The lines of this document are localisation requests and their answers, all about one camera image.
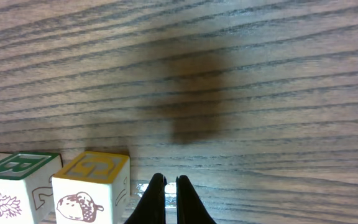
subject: wood grain surface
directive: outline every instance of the wood grain surface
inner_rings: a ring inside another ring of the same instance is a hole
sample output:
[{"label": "wood grain surface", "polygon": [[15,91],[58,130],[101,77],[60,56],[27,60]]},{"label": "wood grain surface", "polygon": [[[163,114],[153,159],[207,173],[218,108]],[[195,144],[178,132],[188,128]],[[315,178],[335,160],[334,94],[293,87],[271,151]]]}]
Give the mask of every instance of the wood grain surface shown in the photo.
[{"label": "wood grain surface", "polygon": [[358,223],[358,0],[0,0],[18,150],[129,154],[122,221],[161,172],[217,223]]}]

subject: brown wooden surface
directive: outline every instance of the brown wooden surface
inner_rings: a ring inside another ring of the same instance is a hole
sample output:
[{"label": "brown wooden surface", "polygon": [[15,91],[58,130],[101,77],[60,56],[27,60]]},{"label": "brown wooden surface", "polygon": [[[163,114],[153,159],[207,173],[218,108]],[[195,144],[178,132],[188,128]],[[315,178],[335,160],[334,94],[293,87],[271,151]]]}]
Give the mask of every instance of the brown wooden surface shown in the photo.
[{"label": "brown wooden surface", "polygon": [[162,172],[217,223],[358,223],[358,0],[0,0],[18,150],[129,153],[124,218]]}]

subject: green block border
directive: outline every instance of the green block border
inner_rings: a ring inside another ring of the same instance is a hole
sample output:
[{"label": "green block border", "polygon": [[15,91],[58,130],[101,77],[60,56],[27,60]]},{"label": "green block border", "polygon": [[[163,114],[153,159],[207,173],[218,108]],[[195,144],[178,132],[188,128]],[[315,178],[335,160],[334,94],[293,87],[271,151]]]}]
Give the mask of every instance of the green block border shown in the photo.
[{"label": "green block border", "polygon": [[24,175],[20,176],[20,177],[12,177],[12,176],[0,176],[0,179],[4,179],[4,180],[22,180],[26,177],[28,177],[29,175],[31,175],[32,173],[34,173],[35,171],[37,171],[39,168],[41,168],[42,166],[44,166],[45,164],[47,164],[48,162],[50,162],[51,160],[53,160],[54,158],[58,157],[60,154],[59,153],[52,153],[52,152],[15,152],[12,155],[6,157],[5,159],[0,161],[0,164],[8,161],[9,159],[12,159],[13,157],[17,156],[18,154],[28,154],[28,155],[43,155],[43,156],[51,156],[49,159],[46,159],[45,161],[43,161],[42,163],[40,163],[39,165],[33,167],[33,169],[30,172],[25,173]]}]

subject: yellow block face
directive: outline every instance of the yellow block face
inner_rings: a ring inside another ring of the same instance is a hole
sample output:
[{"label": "yellow block face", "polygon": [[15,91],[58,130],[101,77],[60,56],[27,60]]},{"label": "yellow block face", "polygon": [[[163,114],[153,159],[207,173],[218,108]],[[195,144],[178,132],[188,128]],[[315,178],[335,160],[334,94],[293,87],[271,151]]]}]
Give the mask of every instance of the yellow block face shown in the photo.
[{"label": "yellow block face", "polygon": [[114,181],[129,156],[105,152],[83,152],[65,165],[54,177],[98,184]]}]

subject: wooden table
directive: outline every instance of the wooden table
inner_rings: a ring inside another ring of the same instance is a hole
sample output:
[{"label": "wooden table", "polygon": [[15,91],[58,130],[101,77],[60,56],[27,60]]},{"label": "wooden table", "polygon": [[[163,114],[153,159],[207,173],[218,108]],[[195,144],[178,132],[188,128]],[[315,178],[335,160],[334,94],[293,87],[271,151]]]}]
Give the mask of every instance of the wooden table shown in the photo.
[{"label": "wooden table", "polygon": [[358,0],[0,0],[18,150],[131,155],[123,221],[162,172],[217,223],[358,223]]}]

